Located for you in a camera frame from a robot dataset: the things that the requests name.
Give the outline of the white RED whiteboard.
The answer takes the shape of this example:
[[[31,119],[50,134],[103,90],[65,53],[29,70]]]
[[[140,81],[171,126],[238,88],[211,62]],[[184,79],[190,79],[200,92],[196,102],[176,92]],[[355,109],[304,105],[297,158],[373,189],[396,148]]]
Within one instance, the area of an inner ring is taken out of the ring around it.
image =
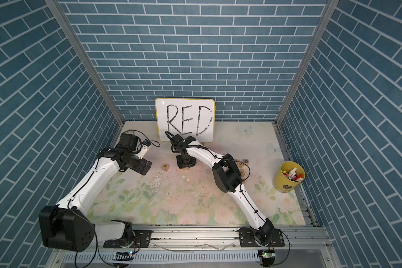
[[[169,139],[173,135],[195,137],[199,142],[214,141],[216,104],[212,99],[157,98],[155,111],[159,139]]]

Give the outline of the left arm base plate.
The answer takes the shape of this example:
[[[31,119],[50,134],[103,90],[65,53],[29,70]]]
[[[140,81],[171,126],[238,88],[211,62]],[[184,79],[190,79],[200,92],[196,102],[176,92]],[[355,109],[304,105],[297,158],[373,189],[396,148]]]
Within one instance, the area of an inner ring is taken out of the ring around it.
[[[104,249],[129,249],[148,248],[151,240],[152,230],[133,230],[126,231],[124,235],[117,240],[108,240],[103,243]]]

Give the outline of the yellow cup with markers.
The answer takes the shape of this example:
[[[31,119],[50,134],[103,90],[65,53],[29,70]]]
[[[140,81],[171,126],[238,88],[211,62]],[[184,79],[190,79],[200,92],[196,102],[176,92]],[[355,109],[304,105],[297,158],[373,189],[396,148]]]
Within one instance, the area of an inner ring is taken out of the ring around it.
[[[304,169],[293,161],[281,164],[274,178],[274,187],[281,192],[295,189],[306,177]]]

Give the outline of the wooden block letter R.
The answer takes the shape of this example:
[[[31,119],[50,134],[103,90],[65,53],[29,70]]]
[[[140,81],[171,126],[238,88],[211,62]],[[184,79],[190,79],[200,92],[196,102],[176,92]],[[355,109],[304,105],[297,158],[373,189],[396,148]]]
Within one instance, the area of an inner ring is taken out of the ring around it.
[[[170,166],[168,164],[163,164],[161,169],[165,172],[168,172],[168,170],[170,169]]]

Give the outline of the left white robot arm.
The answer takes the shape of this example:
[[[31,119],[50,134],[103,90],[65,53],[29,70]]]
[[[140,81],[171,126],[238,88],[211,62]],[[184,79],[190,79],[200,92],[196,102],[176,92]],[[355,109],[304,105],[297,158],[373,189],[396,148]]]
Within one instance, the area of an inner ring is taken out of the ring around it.
[[[90,245],[128,248],[135,243],[131,222],[113,220],[93,224],[88,212],[109,180],[127,169],[146,175],[152,163],[144,156],[157,141],[140,139],[129,130],[121,134],[115,147],[103,149],[83,179],[57,204],[46,205],[39,213],[42,243],[45,247],[82,252]]]

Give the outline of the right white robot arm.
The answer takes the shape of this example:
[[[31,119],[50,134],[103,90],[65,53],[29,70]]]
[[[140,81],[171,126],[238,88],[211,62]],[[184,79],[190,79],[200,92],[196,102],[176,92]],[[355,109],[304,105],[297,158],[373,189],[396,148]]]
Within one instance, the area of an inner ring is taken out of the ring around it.
[[[171,142],[171,150],[177,153],[178,168],[192,168],[197,161],[210,167],[216,186],[227,193],[237,203],[245,215],[256,243],[260,246],[276,246],[282,242],[283,236],[257,207],[249,196],[244,179],[235,160],[230,154],[221,155],[202,145],[193,136],[187,138],[165,131]]]

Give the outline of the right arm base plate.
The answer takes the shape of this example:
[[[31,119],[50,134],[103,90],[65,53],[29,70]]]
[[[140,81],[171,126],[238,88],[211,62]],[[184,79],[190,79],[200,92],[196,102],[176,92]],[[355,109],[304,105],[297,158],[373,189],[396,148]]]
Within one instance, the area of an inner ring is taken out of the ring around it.
[[[267,234],[251,227],[238,230],[241,247],[284,247],[285,241],[280,229],[274,229]]]

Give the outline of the aluminium front rail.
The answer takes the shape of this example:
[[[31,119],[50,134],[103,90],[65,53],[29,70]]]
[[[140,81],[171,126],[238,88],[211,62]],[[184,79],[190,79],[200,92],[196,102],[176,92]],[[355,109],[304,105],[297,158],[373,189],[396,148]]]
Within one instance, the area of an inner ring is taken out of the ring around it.
[[[98,231],[83,231],[82,237],[75,240],[75,245],[65,246],[68,251],[82,252],[90,247],[113,239],[113,229],[121,227],[122,222],[98,224]],[[224,250],[230,246],[240,246],[238,230],[249,226],[191,226],[191,225],[147,225],[126,223],[129,231],[152,230],[148,248],[163,247],[171,251],[194,250],[196,247],[208,246],[212,249]],[[280,229],[284,236],[285,248],[291,249],[329,249],[332,243],[322,227],[288,226]]]

